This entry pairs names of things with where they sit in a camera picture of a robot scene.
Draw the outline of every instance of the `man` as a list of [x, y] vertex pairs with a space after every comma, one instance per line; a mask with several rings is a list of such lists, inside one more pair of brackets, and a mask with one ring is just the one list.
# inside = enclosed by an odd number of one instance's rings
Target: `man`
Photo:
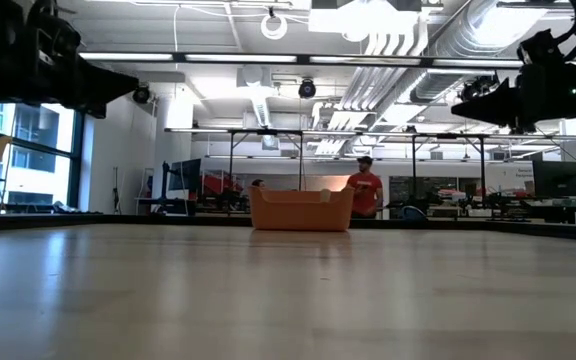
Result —
[[372, 158], [364, 156], [357, 159], [359, 172], [348, 178], [348, 187], [355, 189], [352, 202], [352, 217], [355, 219], [374, 219], [377, 207], [384, 201], [384, 191], [379, 177], [370, 172]]
[[255, 180], [255, 181], [252, 182], [252, 186], [260, 187], [260, 188], [265, 188], [265, 187], [266, 187], [266, 183], [264, 183], [264, 181], [261, 180], [261, 179], [257, 179], [257, 180]]

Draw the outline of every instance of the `wall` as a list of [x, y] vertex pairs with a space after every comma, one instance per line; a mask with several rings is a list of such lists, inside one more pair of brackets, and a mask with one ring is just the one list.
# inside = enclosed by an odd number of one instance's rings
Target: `wall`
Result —
[[[192, 106], [175, 106], [177, 101], [171, 99], [160, 99], [157, 105], [157, 119], [155, 127], [154, 164], [155, 174], [153, 176], [153, 198], [161, 196], [161, 180], [163, 178], [162, 164], [165, 162], [171, 164], [177, 161], [190, 159], [190, 142], [191, 134], [165, 132], [164, 129], [174, 127], [175, 123], [183, 122], [183, 118], [192, 119]], [[169, 191], [166, 197], [184, 198], [185, 193], [182, 190]]]
[[118, 167], [123, 214], [135, 214], [144, 168], [154, 167], [155, 118], [128, 96], [107, 108], [106, 119], [86, 118], [79, 207], [112, 214], [113, 167]]

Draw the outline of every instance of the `cap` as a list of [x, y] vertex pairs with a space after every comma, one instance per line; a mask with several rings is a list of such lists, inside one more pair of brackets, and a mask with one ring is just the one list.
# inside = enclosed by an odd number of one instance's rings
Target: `cap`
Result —
[[357, 158], [357, 162], [360, 164], [372, 165], [372, 158], [370, 156], [362, 156], [360, 158]]

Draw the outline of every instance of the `red t-shirt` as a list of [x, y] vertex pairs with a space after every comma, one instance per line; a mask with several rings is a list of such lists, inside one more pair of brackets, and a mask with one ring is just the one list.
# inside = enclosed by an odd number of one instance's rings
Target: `red t-shirt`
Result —
[[352, 211], [365, 214], [376, 205], [375, 194], [381, 189], [381, 180], [374, 174], [356, 173], [348, 178], [348, 185], [355, 188]]

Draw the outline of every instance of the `wooden floor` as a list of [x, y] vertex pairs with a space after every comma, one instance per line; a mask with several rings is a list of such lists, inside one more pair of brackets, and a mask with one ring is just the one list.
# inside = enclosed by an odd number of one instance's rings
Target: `wooden floor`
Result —
[[4, 359], [576, 359], [576, 242], [137, 225], [0, 232]]

